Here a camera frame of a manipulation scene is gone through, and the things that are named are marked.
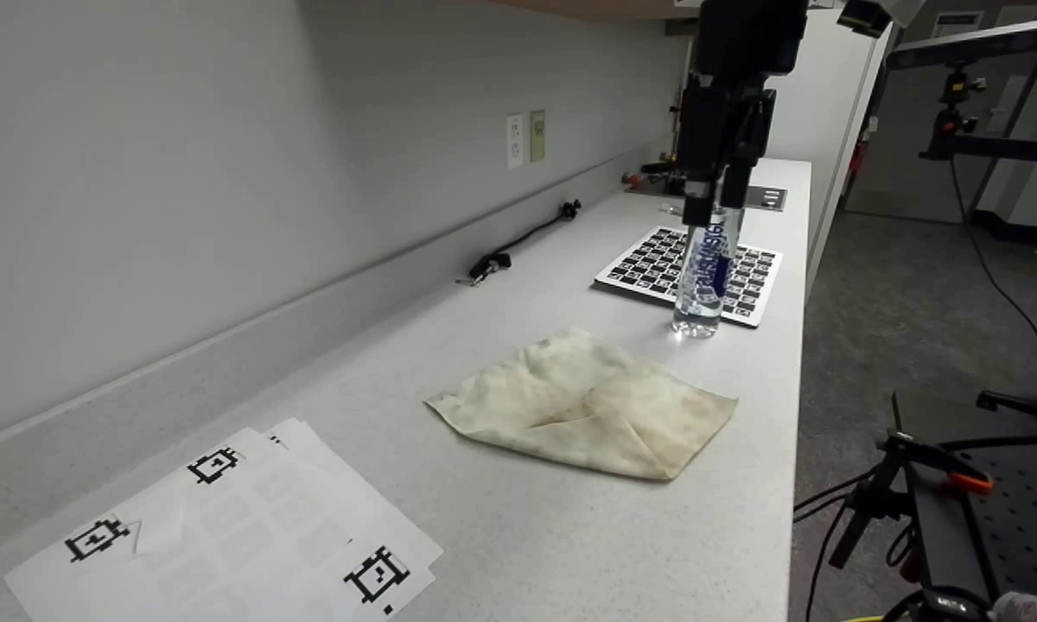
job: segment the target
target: black cable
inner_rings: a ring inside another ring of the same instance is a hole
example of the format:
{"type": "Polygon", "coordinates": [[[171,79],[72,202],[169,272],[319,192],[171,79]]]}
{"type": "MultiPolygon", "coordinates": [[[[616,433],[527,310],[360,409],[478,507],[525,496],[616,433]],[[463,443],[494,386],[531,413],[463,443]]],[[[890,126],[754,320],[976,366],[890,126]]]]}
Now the black cable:
{"type": "Polygon", "coordinates": [[[885,564],[889,564],[889,568],[904,564],[904,557],[910,557],[913,546],[915,546],[915,535],[919,535],[919,528],[915,528],[915,526],[904,526],[904,528],[890,538],[890,546],[889,546],[889,552],[885,552],[885,564]]]}
{"type": "Polygon", "coordinates": [[[815,591],[819,591],[822,561],[826,561],[830,538],[832,538],[832,531],[835,531],[835,526],[841,526],[841,515],[842,515],[842,503],[835,507],[835,515],[832,515],[832,520],[830,520],[830,528],[826,528],[826,535],[822,535],[819,561],[815,561],[815,571],[813,571],[813,578],[810,578],[804,615],[800,615],[804,622],[810,622],[810,615],[813,615],[813,608],[815,608],[815,591]]]}
{"type": "Polygon", "coordinates": [[[984,596],[979,596],[979,593],[971,593],[971,591],[959,591],[959,587],[942,587],[942,584],[927,584],[927,587],[913,591],[910,596],[902,596],[902,602],[885,615],[885,622],[902,622],[902,615],[913,615],[913,611],[927,617],[927,615],[931,615],[931,611],[927,611],[931,593],[968,602],[968,606],[976,608],[979,622],[989,622],[989,602],[984,602],[984,596]]]}
{"type": "Polygon", "coordinates": [[[795,515],[795,526],[804,520],[804,519],[815,519],[819,512],[841,503],[842,496],[848,496],[848,489],[835,494],[835,496],[826,496],[822,503],[815,503],[815,507],[810,507],[810,512],[800,512],[800,515],[795,515]]]}
{"type": "Polygon", "coordinates": [[[835,494],[835,489],[842,489],[842,488],[851,488],[851,485],[856,485],[856,480],[866,480],[872,474],[873,474],[873,466],[863,471],[863,474],[856,474],[856,478],[851,478],[851,480],[842,480],[842,485],[832,485],[832,488],[826,488],[826,489],[815,489],[815,494],[800,496],[800,502],[795,503],[795,512],[800,512],[804,503],[813,503],[813,502],[819,502],[819,496],[830,496],[830,494],[835,494]]]}
{"type": "Polygon", "coordinates": [[[489,272],[509,270],[509,267],[510,267],[510,249],[516,249],[516,246],[525,246],[531,236],[540,236],[540,232],[546,232],[546,229],[556,229],[556,223],[564,223],[564,221],[577,221],[577,213],[580,213],[580,201],[560,202],[556,216],[549,216],[549,221],[527,229],[525,236],[517,236],[517,239],[510,239],[510,242],[506,242],[506,246],[496,246],[496,249],[489,249],[489,251],[482,251],[482,257],[470,267],[470,272],[465,272],[463,282],[481,282],[481,280],[486,280],[489,272]]]}
{"type": "Polygon", "coordinates": [[[902,622],[902,615],[910,615],[913,606],[927,602],[927,591],[913,591],[910,596],[902,596],[885,622],[902,622]]]}
{"type": "Polygon", "coordinates": [[[976,259],[979,259],[983,272],[989,276],[992,291],[998,291],[998,297],[1031,325],[1031,333],[1037,340],[1034,319],[1001,291],[1001,282],[994,280],[994,272],[992,272],[989,259],[983,257],[983,246],[979,246],[979,239],[976,239],[976,232],[968,223],[971,206],[964,202],[964,190],[959,190],[959,177],[958,177],[958,159],[948,159],[948,166],[950,166],[950,177],[955,177],[955,192],[958,192],[958,206],[959,206],[959,216],[964,216],[964,232],[968,232],[968,242],[976,249],[976,259]]]}

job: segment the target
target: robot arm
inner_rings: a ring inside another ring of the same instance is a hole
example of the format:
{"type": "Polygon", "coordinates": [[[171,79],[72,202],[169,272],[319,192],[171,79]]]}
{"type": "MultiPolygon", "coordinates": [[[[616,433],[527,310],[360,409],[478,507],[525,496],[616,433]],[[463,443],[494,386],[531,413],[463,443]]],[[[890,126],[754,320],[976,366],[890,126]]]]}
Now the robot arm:
{"type": "Polygon", "coordinates": [[[704,229],[716,202],[742,206],[775,114],[762,79],[795,70],[800,31],[804,0],[703,7],[681,105],[683,223],[704,229]]]}

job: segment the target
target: checkerboard pattern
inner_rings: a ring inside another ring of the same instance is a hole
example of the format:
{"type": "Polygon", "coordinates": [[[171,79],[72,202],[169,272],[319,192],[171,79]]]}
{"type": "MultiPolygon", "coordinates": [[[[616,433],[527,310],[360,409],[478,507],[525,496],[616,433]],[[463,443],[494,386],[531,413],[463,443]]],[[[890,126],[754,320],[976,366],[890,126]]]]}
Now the checkerboard pattern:
{"type": "MultiPolygon", "coordinates": [[[[653,229],[646,239],[630,246],[594,282],[660,303],[676,303],[676,276],[686,251],[683,229],[653,229]]],[[[731,259],[728,291],[721,297],[721,319],[731,325],[758,327],[767,310],[767,293],[782,257],[769,249],[738,246],[731,259]]]]}

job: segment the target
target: gray floor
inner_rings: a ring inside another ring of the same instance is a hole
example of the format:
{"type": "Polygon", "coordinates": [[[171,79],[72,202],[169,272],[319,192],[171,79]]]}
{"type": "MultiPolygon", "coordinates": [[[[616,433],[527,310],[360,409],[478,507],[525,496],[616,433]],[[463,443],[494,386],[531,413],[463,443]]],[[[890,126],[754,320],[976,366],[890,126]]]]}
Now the gray floor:
{"type": "MultiPolygon", "coordinates": [[[[1037,257],[983,236],[1001,287],[1037,320],[1037,257]]],[[[971,399],[979,386],[1037,386],[1031,327],[984,282],[959,223],[841,213],[804,320],[797,496],[878,459],[890,391],[971,399]]],[[[792,617],[830,515],[795,526],[792,617]]],[[[873,526],[853,564],[822,571],[815,622],[885,611],[910,593],[880,564],[902,526],[873,526]]]]}

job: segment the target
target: cabinet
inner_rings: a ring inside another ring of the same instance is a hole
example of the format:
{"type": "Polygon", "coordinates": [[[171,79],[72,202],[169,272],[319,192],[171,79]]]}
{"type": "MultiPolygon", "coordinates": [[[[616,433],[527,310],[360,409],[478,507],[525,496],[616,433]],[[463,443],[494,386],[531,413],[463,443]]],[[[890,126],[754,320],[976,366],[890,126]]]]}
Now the cabinet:
{"type": "Polygon", "coordinates": [[[502,0],[502,3],[571,14],[587,19],[673,19],[673,17],[699,14],[699,0],[502,0]]]}

